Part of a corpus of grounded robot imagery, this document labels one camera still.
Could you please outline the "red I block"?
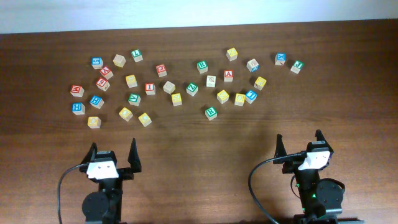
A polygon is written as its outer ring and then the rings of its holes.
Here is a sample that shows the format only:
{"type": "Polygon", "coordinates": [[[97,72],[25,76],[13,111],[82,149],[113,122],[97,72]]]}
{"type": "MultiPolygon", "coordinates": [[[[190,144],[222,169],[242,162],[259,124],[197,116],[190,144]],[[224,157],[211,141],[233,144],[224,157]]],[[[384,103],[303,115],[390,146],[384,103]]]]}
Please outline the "red I block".
{"type": "Polygon", "coordinates": [[[147,95],[155,95],[155,84],[154,83],[146,83],[145,84],[145,92],[147,95]]]}

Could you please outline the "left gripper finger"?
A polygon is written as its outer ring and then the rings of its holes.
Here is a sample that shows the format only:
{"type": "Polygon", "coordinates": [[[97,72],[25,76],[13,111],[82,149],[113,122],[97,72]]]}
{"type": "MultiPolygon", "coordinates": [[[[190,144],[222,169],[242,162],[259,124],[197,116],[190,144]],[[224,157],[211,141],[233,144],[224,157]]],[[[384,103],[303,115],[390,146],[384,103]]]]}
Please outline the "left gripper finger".
{"type": "Polygon", "coordinates": [[[97,154],[97,145],[95,142],[93,142],[88,153],[81,161],[81,164],[87,164],[94,161],[96,154],[97,154]]]}
{"type": "Polygon", "coordinates": [[[131,143],[127,161],[128,161],[128,163],[130,163],[130,167],[131,167],[133,173],[142,172],[142,165],[141,165],[139,155],[137,153],[137,144],[136,144],[135,138],[132,139],[132,143],[131,143]]]}

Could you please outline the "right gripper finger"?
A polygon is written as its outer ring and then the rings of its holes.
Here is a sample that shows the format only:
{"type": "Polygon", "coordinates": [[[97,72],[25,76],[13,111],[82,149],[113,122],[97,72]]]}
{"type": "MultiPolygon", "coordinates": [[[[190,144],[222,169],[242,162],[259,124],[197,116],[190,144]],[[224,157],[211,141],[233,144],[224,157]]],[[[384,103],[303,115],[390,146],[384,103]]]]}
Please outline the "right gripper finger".
{"type": "Polygon", "coordinates": [[[320,129],[315,131],[315,137],[317,139],[317,142],[326,143],[326,139],[320,129]]]}
{"type": "Polygon", "coordinates": [[[285,150],[285,146],[282,140],[282,135],[277,134],[276,137],[276,148],[275,148],[275,153],[274,153],[274,160],[273,162],[283,162],[284,160],[281,159],[281,157],[285,157],[287,155],[287,152],[285,150]]]}

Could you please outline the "yellow C block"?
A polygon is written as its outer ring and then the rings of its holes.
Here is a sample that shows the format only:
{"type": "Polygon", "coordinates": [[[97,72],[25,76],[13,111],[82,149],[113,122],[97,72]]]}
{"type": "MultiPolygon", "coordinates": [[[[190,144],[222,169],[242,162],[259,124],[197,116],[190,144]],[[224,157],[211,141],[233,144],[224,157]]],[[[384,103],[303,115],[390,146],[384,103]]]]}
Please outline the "yellow C block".
{"type": "Polygon", "coordinates": [[[150,118],[150,116],[147,113],[142,113],[139,117],[138,117],[139,121],[141,122],[141,124],[146,127],[149,124],[152,123],[152,120],[150,118]]]}

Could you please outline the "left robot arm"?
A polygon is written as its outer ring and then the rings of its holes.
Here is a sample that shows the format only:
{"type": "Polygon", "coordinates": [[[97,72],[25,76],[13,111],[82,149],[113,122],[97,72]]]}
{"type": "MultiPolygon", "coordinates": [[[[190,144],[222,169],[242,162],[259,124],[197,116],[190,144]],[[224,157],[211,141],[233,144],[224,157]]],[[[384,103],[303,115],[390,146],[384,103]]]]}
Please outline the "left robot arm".
{"type": "Polygon", "coordinates": [[[79,171],[98,184],[98,190],[88,194],[82,203],[85,223],[119,223],[123,197],[123,182],[132,180],[142,171],[136,140],[133,139],[127,161],[129,167],[118,168],[114,151],[99,151],[93,143],[83,158],[79,171]]]}

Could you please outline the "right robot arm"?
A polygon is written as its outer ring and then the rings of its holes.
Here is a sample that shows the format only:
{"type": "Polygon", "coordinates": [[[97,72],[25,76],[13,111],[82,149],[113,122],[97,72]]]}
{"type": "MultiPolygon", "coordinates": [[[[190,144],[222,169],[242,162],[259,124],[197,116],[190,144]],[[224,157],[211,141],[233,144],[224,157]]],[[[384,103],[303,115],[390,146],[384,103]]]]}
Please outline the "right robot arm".
{"type": "Polygon", "coordinates": [[[293,217],[294,223],[338,223],[345,185],[335,179],[320,178],[319,172],[329,165],[334,150],[320,130],[315,137],[306,150],[288,155],[282,135],[278,134],[274,164],[282,164],[282,173],[295,177],[303,213],[293,217]]]}

